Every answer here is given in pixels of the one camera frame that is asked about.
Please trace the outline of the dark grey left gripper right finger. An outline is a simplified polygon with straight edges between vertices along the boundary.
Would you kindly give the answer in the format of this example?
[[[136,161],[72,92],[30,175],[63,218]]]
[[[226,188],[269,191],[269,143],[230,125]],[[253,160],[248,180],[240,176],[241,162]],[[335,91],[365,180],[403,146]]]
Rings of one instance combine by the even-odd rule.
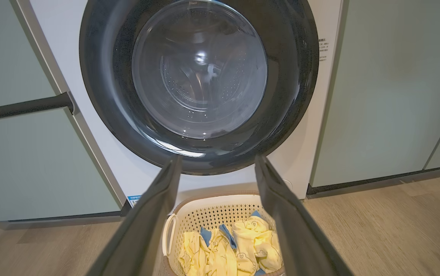
[[[353,276],[267,157],[256,156],[255,177],[262,206],[276,224],[286,276]]]

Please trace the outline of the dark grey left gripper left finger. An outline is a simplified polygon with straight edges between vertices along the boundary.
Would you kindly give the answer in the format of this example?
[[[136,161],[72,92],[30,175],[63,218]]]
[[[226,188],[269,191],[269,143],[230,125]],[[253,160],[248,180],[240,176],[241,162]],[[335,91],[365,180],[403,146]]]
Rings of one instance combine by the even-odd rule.
[[[181,171],[181,156],[166,161],[86,276],[153,276],[166,217],[176,203]]]

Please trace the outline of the yellow clothes with blue trim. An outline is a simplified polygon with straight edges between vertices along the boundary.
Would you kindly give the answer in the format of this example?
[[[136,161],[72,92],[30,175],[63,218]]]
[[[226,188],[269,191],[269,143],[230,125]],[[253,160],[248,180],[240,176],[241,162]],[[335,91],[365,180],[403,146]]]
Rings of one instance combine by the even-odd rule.
[[[283,267],[278,235],[258,211],[232,227],[185,232],[183,240],[178,262],[185,276],[261,276]]]

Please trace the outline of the round black glass washer door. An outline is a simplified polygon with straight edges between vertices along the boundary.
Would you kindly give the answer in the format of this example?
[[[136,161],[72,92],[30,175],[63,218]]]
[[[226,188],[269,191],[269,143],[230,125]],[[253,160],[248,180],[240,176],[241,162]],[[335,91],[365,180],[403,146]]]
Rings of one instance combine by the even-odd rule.
[[[247,42],[245,90],[195,111],[168,92],[160,60],[172,43],[236,35]],[[182,172],[248,167],[294,131],[319,69],[308,0],[87,0],[79,38],[87,94],[114,137],[150,164],[182,156]]]

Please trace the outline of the cream perforated laundry basket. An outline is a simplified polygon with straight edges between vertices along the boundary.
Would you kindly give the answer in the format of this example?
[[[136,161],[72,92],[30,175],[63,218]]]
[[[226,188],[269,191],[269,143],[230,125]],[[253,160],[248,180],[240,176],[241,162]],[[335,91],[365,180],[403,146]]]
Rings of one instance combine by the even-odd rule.
[[[157,276],[185,276],[178,262],[185,232],[199,231],[201,227],[212,230],[221,224],[232,227],[235,222],[249,218],[254,211],[258,211],[277,234],[275,221],[264,210],[257,192],[188,199],[179,204],[167,219],[163,230],[163,258]],[[261,276],[286,276],[286,272],[283,266],[279,271]]]

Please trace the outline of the white washing machine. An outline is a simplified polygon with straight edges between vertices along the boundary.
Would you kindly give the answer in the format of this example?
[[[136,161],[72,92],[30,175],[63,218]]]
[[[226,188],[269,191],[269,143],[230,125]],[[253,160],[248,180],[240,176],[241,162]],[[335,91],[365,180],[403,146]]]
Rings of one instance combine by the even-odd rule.
[[[291,135],[268,155],[292,192],[305,199],[316,160],[322,119],[326,108],[335,46],[344,5],[348,0],[308,0],[320,38],[330,42],[327,60],[320,62],[316,87],[303,118]],[[120,206],[127,196],[145,192],[159,172],[123,146],[99,119],[92,107],[80,66],[77,64],[77,35],[87,0],[10,0],[33,49],[38,54],[56,93],[69,92],[76,105],[66,112],[97,171]]]

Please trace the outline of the steel washer drum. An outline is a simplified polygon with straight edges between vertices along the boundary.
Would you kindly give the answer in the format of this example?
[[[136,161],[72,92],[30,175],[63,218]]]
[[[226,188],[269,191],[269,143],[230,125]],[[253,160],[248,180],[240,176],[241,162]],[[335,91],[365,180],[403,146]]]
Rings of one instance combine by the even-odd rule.
[[[245,90],[247,42],[236,35],[201,43],[172,43],[160,60],[164,85],[174,99],[195,111],[219,109]]]

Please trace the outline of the printed text notice on washer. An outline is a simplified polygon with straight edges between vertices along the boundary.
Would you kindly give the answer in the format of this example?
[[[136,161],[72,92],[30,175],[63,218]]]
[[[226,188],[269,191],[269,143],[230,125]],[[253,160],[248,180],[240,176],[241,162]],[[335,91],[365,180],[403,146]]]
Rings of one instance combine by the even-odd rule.
[[[327,54],[330,48],[330,42],[325,38],[320,38],[319,42],[319,61],[323,62],[327,60]]]

